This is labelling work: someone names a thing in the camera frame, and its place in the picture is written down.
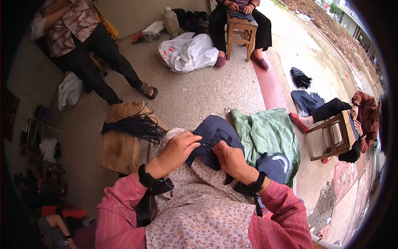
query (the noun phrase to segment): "black pants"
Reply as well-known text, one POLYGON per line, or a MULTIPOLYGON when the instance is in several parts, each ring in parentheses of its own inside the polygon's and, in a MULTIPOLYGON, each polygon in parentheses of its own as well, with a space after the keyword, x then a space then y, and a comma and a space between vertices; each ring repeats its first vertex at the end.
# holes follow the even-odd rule
MULTIPOLYGON (((209 33, 213 44, 219 51, 224 52, 226 52, 224 32, 227 18, 226 10, 228 10, 227 7, 219 4, 217 8, 215 8, 210 14, 209 19, 209 33)), ((253 10, 252 16, 258 24, 258 28, 256 31, 256 44, 254 46, 254 49, 262 48, 263 51, 266 51, 269 47, 272 46, 271 21, 256 9, 253 10)))
MULTIPOLYGON (((314 123, 325 120, 336 116, 344 110, 351 110, 351 105, 345 103, 338 98, 334 98, 328 103, 322 105, 316 110, 310 112, 310 115, 314 119, 314 123)), ((350 151, 339 155, 339 161, 345 161, 347 163, 354 163, 358 160, 361 155, 361 142, 356 141, 350 151)))
POLYGON ((119 48, 102 24, 98 24, 83 43, 75 36, 72 35, 72 37, 76 47, 69 53, 59 57, 57 64, 64 70, 74 72, 77 77, 83 80, 85 89, 94 90, 110 105, 119 103, 119 98, 115 91, 105 83, 91 62, 89 58, 90 52, 94 52, 94 54, 105 60, 112 69, 122 74, 131 87, 139 89, 142 86, 142 81, 138 78, 129 61, 119 53, 119 48))

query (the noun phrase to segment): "plastic bottle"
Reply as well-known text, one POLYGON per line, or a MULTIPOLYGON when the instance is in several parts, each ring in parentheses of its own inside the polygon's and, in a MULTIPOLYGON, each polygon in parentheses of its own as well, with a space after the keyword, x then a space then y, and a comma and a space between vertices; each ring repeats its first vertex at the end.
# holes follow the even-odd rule
POLYGON ((179 24, 177 14, 171 10, 170 7, 166 7, 163 12, 163 22, 166 27, 167 33, 172 34, 179 30, 179 24))

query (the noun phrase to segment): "pink sleeve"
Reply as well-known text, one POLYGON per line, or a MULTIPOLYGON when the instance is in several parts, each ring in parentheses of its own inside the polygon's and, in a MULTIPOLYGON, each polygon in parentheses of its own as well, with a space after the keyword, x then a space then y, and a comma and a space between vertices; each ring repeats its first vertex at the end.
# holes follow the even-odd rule
POLYGON ((271 220, 277 222, 299 248, 313 247, 306 208, 288 186, 272 181, 261 194, 261 200, 273 213, 271 220))
POLYGON ((146 190, 134 174, 105 188, 105 197, 97 207, 96 248, 146 248, 145 228, 137 227, 133 209, 146 190))

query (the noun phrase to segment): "black wrist band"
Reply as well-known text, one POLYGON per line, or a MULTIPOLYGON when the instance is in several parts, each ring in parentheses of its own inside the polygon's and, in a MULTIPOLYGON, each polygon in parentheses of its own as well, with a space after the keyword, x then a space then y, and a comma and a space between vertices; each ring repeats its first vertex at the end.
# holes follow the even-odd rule
POLYGON ((154 188, 159 185, 159 180, 156 180, 145 171, 145 164, 141 164, 138 168, 138 176, 140 177, 140 183, 147 188, 154 188))
POLYGON ((253 193, 259 192, 261 190, 261 186, 263 185, 264 179, 265 179, 265 173, 262 171, 259 171, 257 181, 248 185, 247 189, 253 193))

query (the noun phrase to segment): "green cloth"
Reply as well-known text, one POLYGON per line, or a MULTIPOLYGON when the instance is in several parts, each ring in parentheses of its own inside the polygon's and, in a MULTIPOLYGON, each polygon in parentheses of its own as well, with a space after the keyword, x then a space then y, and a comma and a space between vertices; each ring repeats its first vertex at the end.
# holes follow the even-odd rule
POLYGON ((251 116, 232 110, 231 115, 245 149, 246 162, 254 167, 265 152, 284 154, 290 163, 285 184, 292 187, 300 165, 300 145, 286 109, 274 108, 251 116))

